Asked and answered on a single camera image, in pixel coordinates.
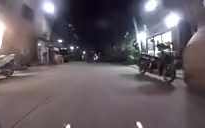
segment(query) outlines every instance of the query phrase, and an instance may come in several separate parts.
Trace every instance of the wall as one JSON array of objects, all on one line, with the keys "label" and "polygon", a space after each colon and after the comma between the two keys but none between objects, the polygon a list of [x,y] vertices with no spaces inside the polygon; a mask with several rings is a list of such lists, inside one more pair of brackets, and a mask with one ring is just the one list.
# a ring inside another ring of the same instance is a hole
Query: wall
[{"label": "wall", "polygon": [[[6,24],[2,52],[22,54],[22,61],[29,63],[35,56],[37,37],[47,32],[50,40],[50,24],[40,8],[41,0],[5,0],[0,4],[0,19]],[[33,21],[22,15],[26,4],[33,10]]]}]

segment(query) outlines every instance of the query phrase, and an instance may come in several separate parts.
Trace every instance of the asphalt road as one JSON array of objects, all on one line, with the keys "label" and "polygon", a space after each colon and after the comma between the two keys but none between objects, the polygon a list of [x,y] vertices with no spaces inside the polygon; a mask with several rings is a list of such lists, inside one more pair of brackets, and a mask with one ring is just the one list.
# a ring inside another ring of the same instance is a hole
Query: asphalt road
[{"label": "asphalt road", "polygon": [[0,79],[3,128],[205,128],[205,97],[137,70],[70,63]]}]

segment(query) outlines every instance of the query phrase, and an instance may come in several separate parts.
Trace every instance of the night sky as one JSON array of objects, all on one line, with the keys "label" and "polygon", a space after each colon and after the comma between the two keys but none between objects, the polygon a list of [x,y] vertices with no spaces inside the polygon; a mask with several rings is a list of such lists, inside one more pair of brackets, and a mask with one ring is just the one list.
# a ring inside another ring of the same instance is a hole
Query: night sky
[{"label": "night sky", "polygon": [[[139,0],[64,0],[54,32],[70,42],[102,50],[120,43],[133,31],[132,17],[139,17]],[[75,30],[70,30],[71,23]],[[79,41],[73,38],[75,33]]]}]

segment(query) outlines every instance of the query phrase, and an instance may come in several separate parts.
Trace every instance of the window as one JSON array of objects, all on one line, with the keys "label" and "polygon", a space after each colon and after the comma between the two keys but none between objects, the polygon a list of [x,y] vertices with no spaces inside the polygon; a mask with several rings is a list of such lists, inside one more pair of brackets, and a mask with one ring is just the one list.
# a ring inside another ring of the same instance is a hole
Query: window
[{"label": "window", "polygon": [[155,55],[155,43],[153,38],[148,39],[148,54]]},{"label": "window", "polygon": [[26,20],[29,20],[29,21],[34,20],[34,11],[25,4],[22,6],[21,14]]},{"label": "window", "polygon": [[162,43],[162,37],[161,37],[161,35],[155,36],[155,37],[154,37],[154,41],[155,41],[155,55],[157,55],[158,52],[159,52],[159,50],[158,50],[158,48],[157,48],[156,46],[157,46],[157,44]]},{"label": "window", "polygon": [[171,31],[166,32],[162,35],[163,43],[172,42],[172,33]]}]

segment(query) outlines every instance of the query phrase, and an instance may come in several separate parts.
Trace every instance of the parked motorcycle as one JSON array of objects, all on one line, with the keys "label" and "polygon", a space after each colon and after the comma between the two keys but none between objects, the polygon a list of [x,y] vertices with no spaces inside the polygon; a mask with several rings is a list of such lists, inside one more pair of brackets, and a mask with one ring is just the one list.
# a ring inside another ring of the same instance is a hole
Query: parked motorcycle
[{"label": "parked motorcycle", "polygon": [[14,73],[15,55],[0,55],[0,75],[9,78]]},{"label": "parked motorcycle", "polygon": [[165,82],[172,83],[176,78],[174,57],[164,51],[161,51],[161,53],[160,57],[142,54],[138,62],[139,73],[141,75],[144,75],[146,72],[154,73],[157,69]]}]

